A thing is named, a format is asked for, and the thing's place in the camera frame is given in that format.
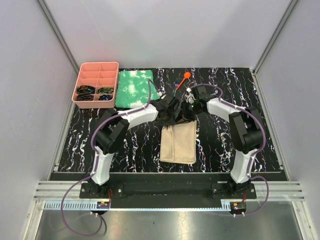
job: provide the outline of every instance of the pink organizer tray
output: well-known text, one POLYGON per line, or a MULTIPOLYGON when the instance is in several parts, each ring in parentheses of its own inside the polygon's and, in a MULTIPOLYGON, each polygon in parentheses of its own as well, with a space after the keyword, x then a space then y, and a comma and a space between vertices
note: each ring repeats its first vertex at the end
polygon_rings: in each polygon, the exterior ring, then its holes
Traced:
POLYGON ((74 87, 72 101, 81 109, 109 109, 115 106, 119 63, 112 62, 85 62, 81 65, 78 78, 74 87), (91 101, 78 101, 77 88, 82 85, 95 87, 95 92, 92 94, 91 101), (113 88, 113 93, 107 93, 112 96, 111 100, 99 100, 103 94, 98 94, 98 90, 102 87, 113 88))

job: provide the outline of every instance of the orange measuring spoon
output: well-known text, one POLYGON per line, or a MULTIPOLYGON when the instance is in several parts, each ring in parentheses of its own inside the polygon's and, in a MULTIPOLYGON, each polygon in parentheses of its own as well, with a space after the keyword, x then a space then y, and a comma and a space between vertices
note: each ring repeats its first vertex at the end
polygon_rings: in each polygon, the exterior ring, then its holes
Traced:
POLYGON ((181 81, 180 84, 176 87, 176 89, 178 90, 178 89, 180 88, 180 86, 184 83, 184 81, 185 81, 186 79, 189 79, 190 77, 191 77, 191 73, 188 72, 188 71, 186 71, 186 72, 184 73, 184 75, 183 75, 182 81, 181 81))

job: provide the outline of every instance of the black and white marbled mat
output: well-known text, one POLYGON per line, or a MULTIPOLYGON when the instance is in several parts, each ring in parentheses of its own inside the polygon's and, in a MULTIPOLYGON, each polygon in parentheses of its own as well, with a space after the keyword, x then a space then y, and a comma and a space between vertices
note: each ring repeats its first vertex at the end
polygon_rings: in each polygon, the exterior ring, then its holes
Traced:
MULTIPOLYGON (((177 79, 186 71, 191 72, 176 96, 182 98, 191 83, 209 83, 223 90, 223 99, 243 107, 258 107, 267 143, 256 157, 253 171, 280 171, 275 149, 262 113, 256 87, 248 68, 152 68, 153 81, 163 93, 173 95, 177 79)), ((75 106, 65 140, 58 172, 89 172, 92 170, 94 151, 90 146, 93 122, 104 113, 104 109, 79 109, 75 106)), ((229 133, 229 125, 221 118, 199 114, 197 116, 196 163, 173 164, 159 161, 162 127, 156 122, 131 128, 123 141, 122 153, 116 153, 111 172, 229 172, 234 164, 235 150, 229 133)))

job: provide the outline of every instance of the folded beige towel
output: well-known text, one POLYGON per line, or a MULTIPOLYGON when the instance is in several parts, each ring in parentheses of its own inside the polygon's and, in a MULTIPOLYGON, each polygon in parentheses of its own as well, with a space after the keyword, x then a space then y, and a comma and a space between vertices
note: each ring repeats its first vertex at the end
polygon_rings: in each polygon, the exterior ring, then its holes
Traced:
POLYGON ((176 164, 196 162, 197 121, 164 126, 161 132, 160 161, 176 164))

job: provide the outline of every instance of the gray wall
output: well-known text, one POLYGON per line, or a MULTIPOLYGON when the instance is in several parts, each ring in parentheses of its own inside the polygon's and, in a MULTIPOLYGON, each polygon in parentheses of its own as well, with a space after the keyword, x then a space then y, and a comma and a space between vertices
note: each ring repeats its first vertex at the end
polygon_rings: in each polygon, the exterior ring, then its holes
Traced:
POLYGON ((258 72, 290 176, 320 236, 320 1, 297 5, 258 72))
POLYGON ((78 64, 254 67, 290 0, 46 0, 78 64))
POLYGON ((35 0, 0 2, 0 239, 23 231, 76 75, 35 0))

